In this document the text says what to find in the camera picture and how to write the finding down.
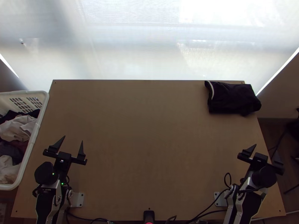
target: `white roller blind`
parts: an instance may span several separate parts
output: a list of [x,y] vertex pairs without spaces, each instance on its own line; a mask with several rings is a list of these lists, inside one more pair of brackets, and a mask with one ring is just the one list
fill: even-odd
[[293,0],[0,0],[0,54],[30,90],[53,79],[244,80],[299,47]]

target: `wooden table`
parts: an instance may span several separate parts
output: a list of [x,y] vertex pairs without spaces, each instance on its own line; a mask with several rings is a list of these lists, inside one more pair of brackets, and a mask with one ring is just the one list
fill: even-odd
[[[76,156],[83,140],[88,159],[69,171],[74,191],[85,192],[74,214],[142,220],[150,208],[157,220],[194,217],[225,188],[226,172],[233,183],[244,177],[242,149],[257,143],[255,151],[268,155],[255,114],[210,115],[207,97],[204,81],[54,80],[12,216],[36,217],[34,171],[54,163],[42,152],[66,135],[60,150]],[[285,214],[275,184],[258,217]]]

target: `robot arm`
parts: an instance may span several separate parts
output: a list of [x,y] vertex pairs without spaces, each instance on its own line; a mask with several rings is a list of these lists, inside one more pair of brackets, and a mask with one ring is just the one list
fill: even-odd
[[83,204],[84,194],[73,192],[67,182],[68,170],[72,163],[86,165],[83,142],[78,156],[72,157],[69,153],[58,153],[64,138],[65,136],[43,152],[43,155],[56,159],[54,166],[51,162],[44,162],[34,173],[39,184],[33,192],[33,195],[37,196],[37,224],[62,223],[64,211],[68,207],[82,207]]

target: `black cloth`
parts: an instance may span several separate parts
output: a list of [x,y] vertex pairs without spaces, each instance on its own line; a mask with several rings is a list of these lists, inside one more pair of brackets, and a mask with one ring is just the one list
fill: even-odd
[[11,156],[13,166],[22,162],[24,156],[18,148],[2,141],[0,142],[0,156],[3,155]]
[[209,90],[210,113],[239,113],[246,116],[262,106],[250,84],[205,81],[204,85]]
[[0,118],[0,124],[3,124],[5,121],[10,121],[18,115],[29,115],[31,117],[37,118],[39,113],[40,113],[40,109],[36,109],[29,113],[14,112],[14,111],[9,110],[6,115],[4,115],[2,118]]

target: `floor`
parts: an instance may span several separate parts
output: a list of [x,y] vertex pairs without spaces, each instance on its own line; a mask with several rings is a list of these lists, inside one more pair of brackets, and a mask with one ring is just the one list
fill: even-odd
[[[267,145],[267,148],[270,149],[271,147],[275,146],[277,140],[281,136],[284,131],[284,123],[285,121],[279,120],[272,120],[272,119],[261,119],[259,120],[260,127]],[[278,176],[278,185],[281,192],[288,190],[289,188],[297,185],[299,183],[299,164],[296,163],[292,158],[292,156],[299,155],[299,143],[294,140],[290,135],[286,134],[282,139],[279,149],[279,155],[284,162],[285,166],[285,173],[283,176]],[[22,219],[22,218],[11,218],[10,213],[12,210],[13,201],[16,195],[17,189],[8,192],[1,192],[0,191],[0,203],[6,203],[6,217],[4,220],[5,224],[33,224],[35,223],[34,219]],[[299,188],[289,192],[288,194],[282,193],[282,198],[284,202],[284,207],[286,212],[294,212],[299,211]],[[298,223],[299,221],[299,212],[288,214],[287,216],[283,217],[273,217],[264,219],[266,224],[292,224]],[[89,222],[82,222],[77,220],[70,219],[71,224],[76,223],[89,223]],[[263,224],[262,220],[253,221],[253,224]]]

